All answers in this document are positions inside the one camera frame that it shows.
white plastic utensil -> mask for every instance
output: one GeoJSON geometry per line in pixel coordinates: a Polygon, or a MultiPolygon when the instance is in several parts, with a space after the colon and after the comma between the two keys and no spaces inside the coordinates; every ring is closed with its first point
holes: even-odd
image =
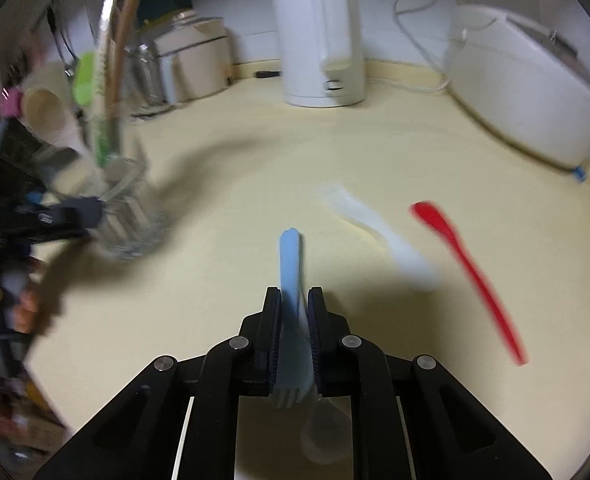
{"type": "Polygon", "coordinates": [[[322,192],[326,203],[335,214],[375,232],[384,239],[393,260],[410,280],[413,288],[430,291],[437,287],[438,276],[435,270],[376,211],[361,203],[339,184],[322,192]]]}
{"type": "Polygon", "coordinates": [[[301,402],[313,386],[310,341],[302,333],[304,327],[300,323],[302,310],[304,318],[306,314],[299,288],[299,268],[299,232],[289,229],[280,237],[281,335],[272,394],[278,408],[290,408],[301,402]]]}

red spoon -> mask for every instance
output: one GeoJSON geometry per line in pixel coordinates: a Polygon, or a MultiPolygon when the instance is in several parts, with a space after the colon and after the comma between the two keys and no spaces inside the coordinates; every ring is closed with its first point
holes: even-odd
{"type": "Polygon", "coordinates": [[[476,268],[459,239],[454,227],[448,222],[444,214],[431,202],[418,202],[411,206],[411,211],[422,220],[428,227],[446,240],[450,249],[468,273],[468,277],[475,283],[479,295],[482,297],[488,310],[490,310],[497,328],[499,329],[505,343],[508,345],[517,364],[526,364],[526,352],[519,341],[519,335],[513,328],[508,314],[500,303],[496,294],[492,291],[488,280],[476,268]]]}

white container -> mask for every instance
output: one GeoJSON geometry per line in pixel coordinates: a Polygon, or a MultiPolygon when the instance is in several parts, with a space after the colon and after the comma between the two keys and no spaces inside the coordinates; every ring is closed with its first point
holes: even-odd
{"type": "Polygon", "coordinates": [[[554,30],[465,5],[453,18],[451,92],[520,148],[563,168],[590,156],[590,73],[554,30]]]}
{"type": "Polygon", "coordinates": [[[172,19],[172,30],[155,39],[169,103],[189,101],[228,88],[232,63],[222,18],[197,18],[193,11],[172,19]]]}
{"type": "Polygon", "coordinates": [[[284,100],[334,107],[364,99],[357,0],[272,0],[284,100]]]}

white cable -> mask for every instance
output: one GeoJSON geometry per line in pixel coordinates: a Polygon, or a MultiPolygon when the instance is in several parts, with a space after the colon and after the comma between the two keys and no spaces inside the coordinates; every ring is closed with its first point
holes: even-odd
{"type": "Polygon", "coordinates": [[[389,79],[376,78],[373,80],[385,82],[389,85],[397,86],[399,88],[403,88],[405,90],[408,90],[409,92],[415,92],[418,94],[435,94],[437,92],[440,92],[444,88],[446,88],[446,86],[448,86],[448,84],[450,83],[450,78],[448,78],[448,76],[446,76],[446,74],[444,73],[443,67],[440,66],[440,64],[437,62],[437,60],[433,56],[433,54],[431,54],[428,50],[426,50],[426,48],[419,41],[417,41],[417,39],[414,37],[414,35],[405,26],[403,26],[402,23],[399,21],[400,14],[407,14],[408,12],[420,12],[421,10],[429,9],[433,5],[435,5],[438,0],[431,0],[427,4],[423,4],[422,6],[415,7],[413,9],[397,10],[397,6],[400,1],[401,0],[395,0],[395,3],[393,4],[393,19],[395,20],[397,27],[399,28],[401,33],[403,35],[405,35],[406,38],[408,38],[408,40],[411,42],[412,46],[414,46],[417,49],[417,51],[420,54],[422,54],[422,57],[427,61],[430,68],[433,69],[435,72],[441,74],[442,81],[436,87],[429,88],[429,87],[424,87],[424,86],[409,86],[409,85],[405,85],[404,83],[389,80],[389,79]]]}

countertop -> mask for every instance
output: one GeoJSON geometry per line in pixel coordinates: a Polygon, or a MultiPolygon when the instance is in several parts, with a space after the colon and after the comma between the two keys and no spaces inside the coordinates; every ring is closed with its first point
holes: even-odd
{"type": "MultiPolygon", "coordinates": [[[[242,80],[132,127],[171,218],[166,242],[125,264],[79,243],[38,251],[51,263],[43,298],[52,317],[27,366],[72,430],[155,357],[191,358],[237,334],[278,285],[278,238],[296,227],[304,286],[322,286],[353,333],[399,357],[435,356],[556,480],[582,464],[589,186],[507,146],[446,93],[385,84],[369,84],[352,107],[309,109],[282,102],[280,79],[242,80]],[[385,248],[324,205],[319,189],[335,182],[439,270],[437,292],[411,293],[385,248]],[[514,364],[450,251],[408,212],[419,200],[458,226],[520,330],[527,365],[514,364]]],[[[317,468],[300,456],[305,409],[242,403],[239,478],[351,478],[346,461],[317,468]],[[284,442],[289,458],[279,455],[284,442]]]]}

